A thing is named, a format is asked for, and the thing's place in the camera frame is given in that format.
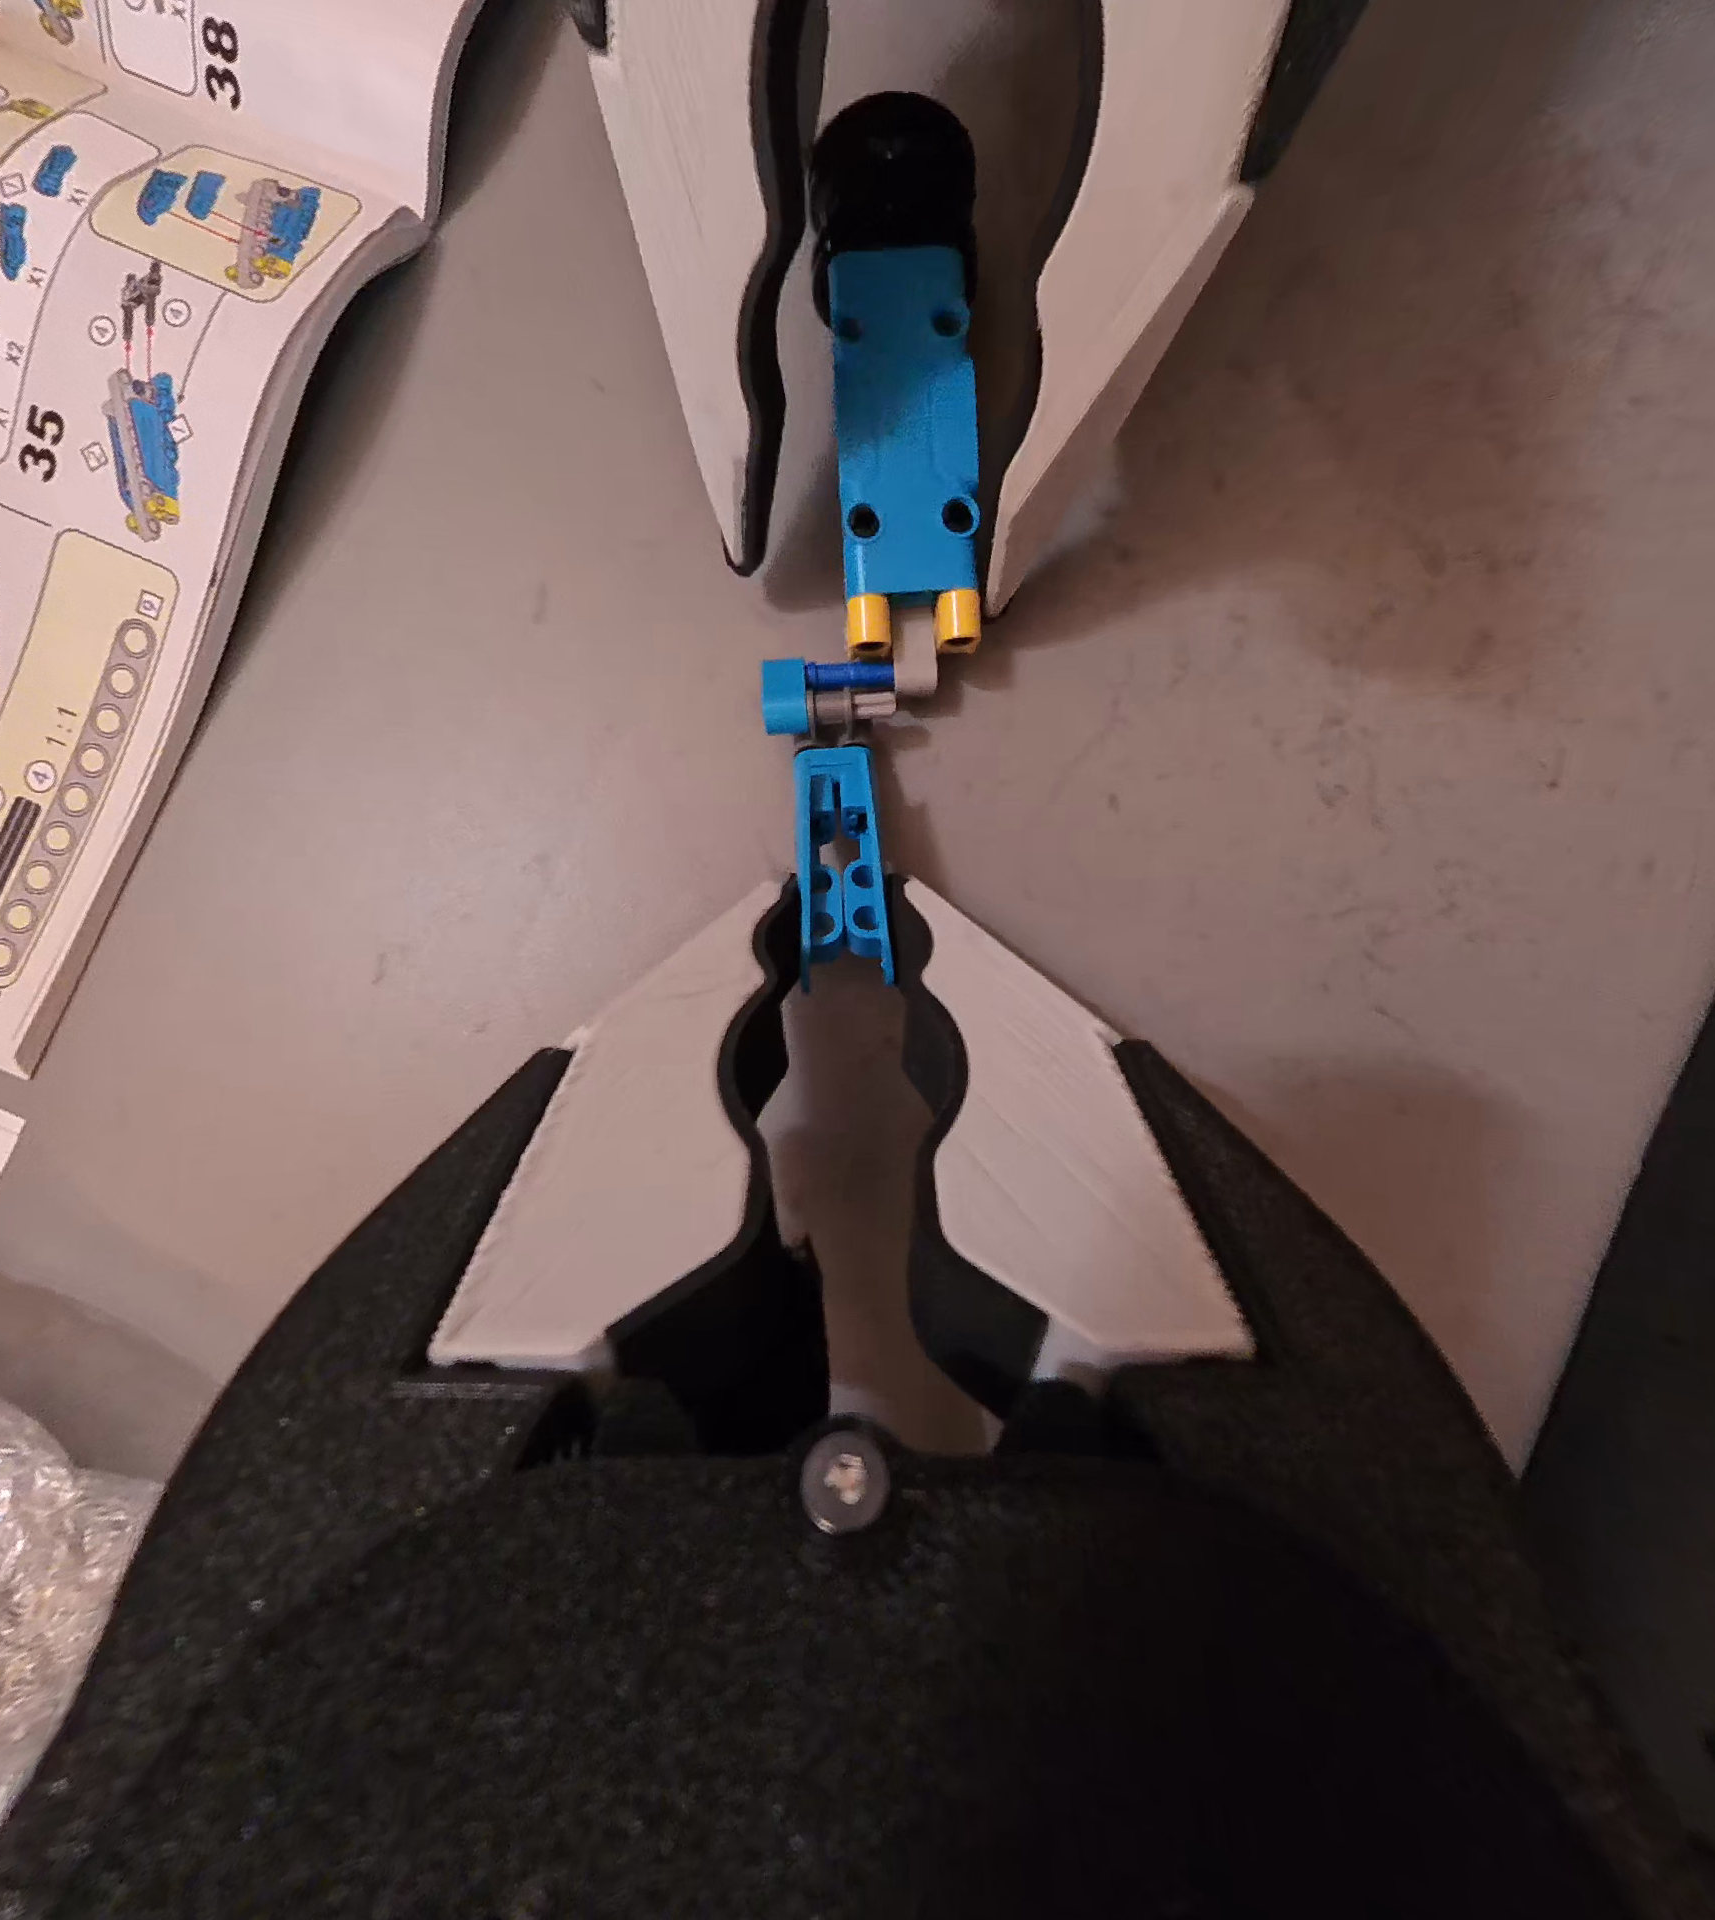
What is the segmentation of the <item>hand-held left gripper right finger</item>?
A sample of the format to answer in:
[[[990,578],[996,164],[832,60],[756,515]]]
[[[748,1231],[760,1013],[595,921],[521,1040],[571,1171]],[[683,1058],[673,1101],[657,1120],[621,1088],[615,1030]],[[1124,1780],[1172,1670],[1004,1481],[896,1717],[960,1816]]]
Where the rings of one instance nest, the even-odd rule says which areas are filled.
[[[936,1141],[944,1246],[1042,1315],[1024,1378],[1252,1355],[1252,1329],[1118,1060],[1120,1033],[922,880],[920,983],[964,1044]]]

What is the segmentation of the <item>open instruction booklet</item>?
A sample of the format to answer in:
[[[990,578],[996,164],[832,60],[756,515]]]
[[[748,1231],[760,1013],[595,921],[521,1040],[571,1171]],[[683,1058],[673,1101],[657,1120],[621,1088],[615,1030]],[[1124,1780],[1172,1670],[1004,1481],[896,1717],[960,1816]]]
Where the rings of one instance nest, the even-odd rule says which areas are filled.
[[[295,412],[439,216],[481,4],[0,2],[0,1070],[227,646]]]

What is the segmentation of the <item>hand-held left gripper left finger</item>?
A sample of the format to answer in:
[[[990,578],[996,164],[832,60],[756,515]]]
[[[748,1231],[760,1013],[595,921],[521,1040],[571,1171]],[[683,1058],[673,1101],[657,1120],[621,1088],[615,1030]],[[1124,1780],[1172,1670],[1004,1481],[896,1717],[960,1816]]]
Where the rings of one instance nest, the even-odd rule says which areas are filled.
[[[790,1065],[796,920],[796,886],[760,880],[569,1038],[433,1365],[583,1371],[750,1244],[772,1209],[758,1121]]]

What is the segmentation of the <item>blue motor block yellow pins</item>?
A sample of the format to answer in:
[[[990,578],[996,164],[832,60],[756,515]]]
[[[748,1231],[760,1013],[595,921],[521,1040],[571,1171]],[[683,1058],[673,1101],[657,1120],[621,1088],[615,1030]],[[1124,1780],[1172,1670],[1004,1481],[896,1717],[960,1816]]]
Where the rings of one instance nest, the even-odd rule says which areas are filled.
[[[966,256],[846,248],[826,267],[846,650],[866,693],[936,691],[982,635],[980,426]]]

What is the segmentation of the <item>black wheel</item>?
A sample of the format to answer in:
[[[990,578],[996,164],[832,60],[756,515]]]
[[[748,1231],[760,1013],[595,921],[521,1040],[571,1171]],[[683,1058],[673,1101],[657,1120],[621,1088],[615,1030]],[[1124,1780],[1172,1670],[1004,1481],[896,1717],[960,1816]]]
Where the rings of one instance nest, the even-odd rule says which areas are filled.
[[[814,300],[828,303],[828,267],[844,251],[952,248],[976,301],[976,159],[966,126],[940,101],[874,91],[838,111],[808,159]]]

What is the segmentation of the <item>small blue beam assembly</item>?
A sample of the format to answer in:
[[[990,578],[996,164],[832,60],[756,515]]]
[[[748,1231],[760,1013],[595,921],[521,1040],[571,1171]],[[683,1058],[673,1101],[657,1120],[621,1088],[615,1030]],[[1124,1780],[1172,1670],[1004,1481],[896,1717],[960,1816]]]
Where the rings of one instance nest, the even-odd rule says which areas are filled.
[[[794,742],[800,982],[840,956],[874,961],[896,982],[886,861],[878,828],[870,726],[898,710],[884,661],[768,657],[760,668],[768,736]]]

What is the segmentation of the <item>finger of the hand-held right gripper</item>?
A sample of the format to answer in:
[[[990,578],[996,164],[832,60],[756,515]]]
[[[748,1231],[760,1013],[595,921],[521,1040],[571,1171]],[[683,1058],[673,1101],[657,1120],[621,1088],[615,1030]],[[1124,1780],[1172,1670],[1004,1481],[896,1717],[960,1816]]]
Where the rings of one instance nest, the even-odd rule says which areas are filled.
[[[1002,612],[1090,481],[1254,201],[1242,177],[1286,2],[1106,2],[1082,170],[1036,283],[1036,396],[984,601]]]
[[[766,560],[822,2],[597,2],[591,73],[726,560]]]

